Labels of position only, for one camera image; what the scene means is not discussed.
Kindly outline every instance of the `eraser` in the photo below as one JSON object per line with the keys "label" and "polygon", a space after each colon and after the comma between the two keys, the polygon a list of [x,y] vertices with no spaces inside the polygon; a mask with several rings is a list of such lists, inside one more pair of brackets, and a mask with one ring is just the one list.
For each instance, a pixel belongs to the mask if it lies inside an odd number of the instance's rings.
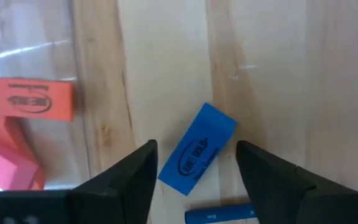
{"label": "eraser", "polygon": [[37,165],[0,145],[0,189],[27,190]]}
{"label": "eraser", "polygon": [[73,84],[0,78],[0,116],[73,120]]}
{"label": "eraser", "polygon": [[188,195],[230,140],[235,128],[233,119],[205,103],[158,178]]}
{"label": "eraser", "polygon": [[24,139],[16,118],[0,118],[0,144],[37,165],[34,181],[31,183],[29,190],[43,190],[45,187],[45,174]]}

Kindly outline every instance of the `printed logo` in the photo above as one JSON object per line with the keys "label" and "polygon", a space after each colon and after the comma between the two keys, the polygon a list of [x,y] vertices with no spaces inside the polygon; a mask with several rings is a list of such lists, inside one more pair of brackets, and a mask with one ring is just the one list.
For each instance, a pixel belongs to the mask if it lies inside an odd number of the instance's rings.
{"label": "printed logo", "polygon": [[207,161],[202,161],[201,156],[208,147],[208,138],[194,140],[183,150],[178,162],[178,173],[184,177],[194,174],[194,179],[198,180],[204,174],[206,168],[218,154],[216,148],[208,157]]}
{"label": "printed logo", "polygon": [[48,86],[9,84],[9,87],[26,88],[29,90],[26,95],[14,95],[7,99],[15,109],[21,112],[44,113],[52,107],[52,99],[46,93],[39,91],[48,91]]}

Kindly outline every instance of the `wood grain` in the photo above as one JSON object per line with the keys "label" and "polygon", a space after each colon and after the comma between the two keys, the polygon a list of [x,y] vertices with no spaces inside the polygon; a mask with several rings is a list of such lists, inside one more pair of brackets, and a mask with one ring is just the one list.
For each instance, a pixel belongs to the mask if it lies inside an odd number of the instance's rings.
{"label": "wood grain", "polygon": [[[137,146],[156,139],[159,170],[198,110],[212,100],[203,1],[119,1],[127,92]],[[186,197],[157,181],[149,223],[184,223],[195,203],[219,200],[217,164]]]}
{"label": "wood grain", "polygon": [[91,175],[135,150],[126,96],[126,64],[116,1],[73,1]]}
{"label": "wood grain", "polygon": [[358,190],[358,1],[310,1],[307,168]]}
{"label": "wood grain", "polygon": [[72,21],[64,0],[10,2],[0,54],[34,48],[0,57],[0,76],[78,86],[73,123],[23,122],[51,185],[148,139],[160,170],[208,101],[238,129],[189,197],[157,181],[149,223],[247,202],[238,139],[358,190],[358,1],[73,0]]}

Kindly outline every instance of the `orange eraser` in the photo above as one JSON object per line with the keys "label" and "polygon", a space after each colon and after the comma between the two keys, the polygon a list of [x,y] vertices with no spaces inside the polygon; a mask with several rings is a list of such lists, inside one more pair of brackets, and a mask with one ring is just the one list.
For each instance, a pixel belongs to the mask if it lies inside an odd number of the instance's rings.
{"label": "orange eraser", "polygon": [[25,78],[0,78],[0,116],[73,119],[73,84]]}
{"label": "orange eraser", "polygon": [[16,154],[37,164],[34,181],[30,185],[30,190],[43,190],[45,186],[45,174],[31,151],[19,123],[15,118],[0,118],[0,144],[14,151]]}

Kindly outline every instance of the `blue marker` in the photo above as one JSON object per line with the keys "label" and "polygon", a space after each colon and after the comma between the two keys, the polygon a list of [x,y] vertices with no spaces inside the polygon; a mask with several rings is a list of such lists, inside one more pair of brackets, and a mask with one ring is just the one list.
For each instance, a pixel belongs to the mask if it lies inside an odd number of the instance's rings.
{"label": "blue marker", "polygon": [[233,119],[205,103],[158,178],[188,195],[222,151],[235,128]]}
{"label": "blue marker", "polygon": [[216,208],[205,208],[187,211],[185,213],[186,224],[205,224],[227,222],[234,220],[243,220],[248,218],[256,218],[253,206],[243,205],[226,205]]}

